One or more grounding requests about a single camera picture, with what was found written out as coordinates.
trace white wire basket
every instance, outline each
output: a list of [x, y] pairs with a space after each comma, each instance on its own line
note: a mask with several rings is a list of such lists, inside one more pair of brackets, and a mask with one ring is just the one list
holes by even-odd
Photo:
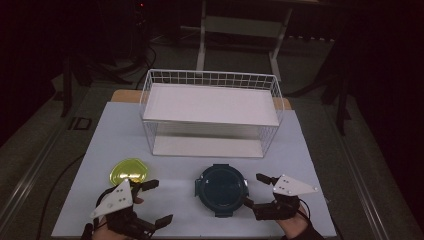
[[283, 116], [274, 75], [152, 69], [140, 98], [153, 155], [262, 158]]

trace round container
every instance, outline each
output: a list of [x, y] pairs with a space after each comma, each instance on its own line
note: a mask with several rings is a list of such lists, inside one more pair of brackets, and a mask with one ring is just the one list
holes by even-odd
[[147, 167], [139, 158], [127, 158], [116, 164], [110, 173], [109, 179], [114, 186], [118, 186], [124, 179], [133, 182], [143, 182], [147, 177]]
[[215, 217], [231, 217], [249, 195], [247, 182], [228, 164], [214, 164], [195, 182], [195, 195], [215, 212]]

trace yellow plate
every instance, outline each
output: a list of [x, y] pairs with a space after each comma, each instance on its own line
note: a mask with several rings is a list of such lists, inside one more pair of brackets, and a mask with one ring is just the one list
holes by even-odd
[[117, 186], [124, 179], [143, 182], [147, 177], [147, 167], [138, 158], [127, 158], [119, 162], [110, 173], [110, 182]]

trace tabletop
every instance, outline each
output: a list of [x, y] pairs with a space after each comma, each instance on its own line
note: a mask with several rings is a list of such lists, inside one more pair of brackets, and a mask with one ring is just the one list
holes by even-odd
[[[163, 157], [150, 153], [136, 103], [139, 94], [140, 91], [120, 90], [106, 105], [52, 236], [79, 236], [85, 223], [91, 221], [89, 214], [98, 196], [111, 186], [111, 170], [131, 157], [138, 157], [147, 165], [146, 180], [160, 181], [157, 189], [141, 193], [145, 201], [135, 206], [134, 211], [150, 222], [174, 215], [169, 226], [155, 233], [157, 238], [279, 238], [284, 234], [273, 221], [256, 221], [247, 207], [236, 210], [233, 217], [216, 218], [203, 206], [194, 194], [195, 179], [213, 164], [229, 164], [238, 169], [248, 182], [249, 197], [257, 203], [270, 202], [273, 196], [272, 187], [258, 182], [256, 173], [276, 177], [286, 174], [321, 189], [294, 111], [286, 111], [264, 158]], [[305, 194], [301, 198], [311, 209], [317, 231], [335, 236], [323, 193]]]

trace white shelf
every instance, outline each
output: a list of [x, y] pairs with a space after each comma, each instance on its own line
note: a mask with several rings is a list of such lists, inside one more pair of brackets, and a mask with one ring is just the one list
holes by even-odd
[[153, 83], [145, 121], [279, 126], [269, 90]]
[[247, 125], [160, 123], [154, 155], [193, 157], [264, 156], [259, 129]]

